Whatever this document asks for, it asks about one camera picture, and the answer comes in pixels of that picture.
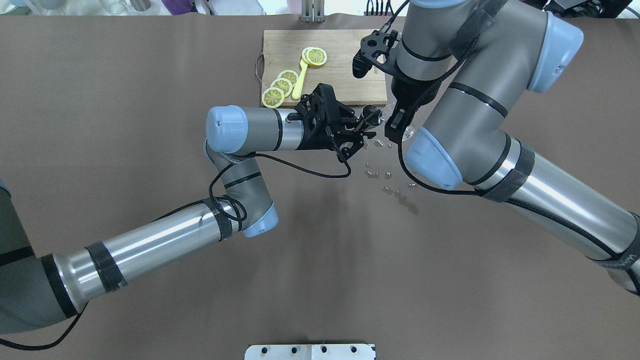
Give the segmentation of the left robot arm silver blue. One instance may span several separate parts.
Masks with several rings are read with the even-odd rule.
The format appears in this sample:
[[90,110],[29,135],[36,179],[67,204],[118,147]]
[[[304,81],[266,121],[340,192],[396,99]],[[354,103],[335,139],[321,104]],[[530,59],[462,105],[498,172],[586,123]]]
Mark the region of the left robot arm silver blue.
[[329,150],[346,164],[372,138],[381,110],[361,116],[318,84],[294,109],[222,105],[206,116],[204,151],[218,174],[208,196],[71,255],[36,256],[5,184],[1,185],[1,333],[39,330],[73,319],[92,299],[215,242],[254,237],[279,217],[256,162],[270,151]]

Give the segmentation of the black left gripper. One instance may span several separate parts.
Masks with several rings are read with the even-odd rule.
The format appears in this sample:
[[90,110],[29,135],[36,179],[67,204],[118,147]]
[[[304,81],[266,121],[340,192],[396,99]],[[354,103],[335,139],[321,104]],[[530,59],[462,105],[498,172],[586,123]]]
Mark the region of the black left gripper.
[[338,101],[333,86],[326,83],[303,95],[294,110],[294,119],[302,124],[297,150],[334,150],[343,163],[377,136],[375,131],[355,130],[354,110]]

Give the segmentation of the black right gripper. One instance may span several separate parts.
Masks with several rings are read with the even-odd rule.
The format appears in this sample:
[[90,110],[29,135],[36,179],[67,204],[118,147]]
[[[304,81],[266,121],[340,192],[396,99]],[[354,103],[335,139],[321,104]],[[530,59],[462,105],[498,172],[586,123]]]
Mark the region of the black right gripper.
[[384,107],[384,136],[389,141],[400,144],[411,139],[416,130],[412,125],[414,112],[407,109],[416,104],[418,109],[431,103],[441,87],[436,80],[413,80],[393,77],[391,79],[391,93],[396,101],[395,105]]

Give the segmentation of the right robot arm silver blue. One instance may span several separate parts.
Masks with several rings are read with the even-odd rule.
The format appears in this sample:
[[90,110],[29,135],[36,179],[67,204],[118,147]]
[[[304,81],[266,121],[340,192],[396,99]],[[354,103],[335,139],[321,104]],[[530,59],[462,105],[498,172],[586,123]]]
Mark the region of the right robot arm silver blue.
[[578,52],[575,25],[519,0],[411,0],[398,69],[434,81],[459,70],[414,140],[405,162],[455,194],[514,208],[639,294],[639,216],[619,207],[502,130],[525,91],[544,92]]

